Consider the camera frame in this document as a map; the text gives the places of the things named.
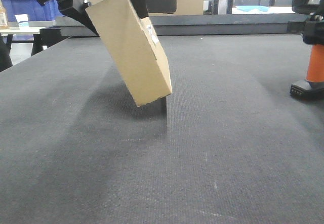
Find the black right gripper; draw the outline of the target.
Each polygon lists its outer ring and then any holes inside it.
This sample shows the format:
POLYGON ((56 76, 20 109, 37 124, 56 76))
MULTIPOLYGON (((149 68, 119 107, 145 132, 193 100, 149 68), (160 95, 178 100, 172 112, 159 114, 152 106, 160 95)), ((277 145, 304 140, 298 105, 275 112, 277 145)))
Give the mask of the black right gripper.
POLYGON ((311 15, 304 21, 289 21, 287 32, 302 35, 305 44, 323 44, 323 15, 311 15))

